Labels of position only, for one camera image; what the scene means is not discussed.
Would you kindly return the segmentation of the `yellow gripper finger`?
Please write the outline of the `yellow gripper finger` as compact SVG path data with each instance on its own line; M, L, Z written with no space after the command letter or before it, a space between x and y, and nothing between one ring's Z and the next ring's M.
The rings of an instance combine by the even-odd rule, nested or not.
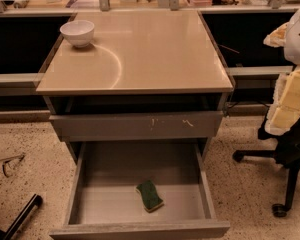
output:
M285 39L286 30L287 30L287 23L284 23L278 28L276 28L274 31L272 31L270 34L268 34L263 40L263 43L267 46L274 47L274 48L284 47L286 42Z
M266 116L265 131L281 136L300 118L300 66L290 74L280 74L273 95L273 104Z

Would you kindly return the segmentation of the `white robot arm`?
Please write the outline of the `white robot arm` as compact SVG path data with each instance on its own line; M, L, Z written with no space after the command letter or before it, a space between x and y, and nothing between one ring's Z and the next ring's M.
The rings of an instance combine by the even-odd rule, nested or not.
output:
M265 131L280 136L300 118L300 8L287 23L268 34L263 43L270 47L283 47L284 58L295 65L288 75L279 75L274 101L266 115Z

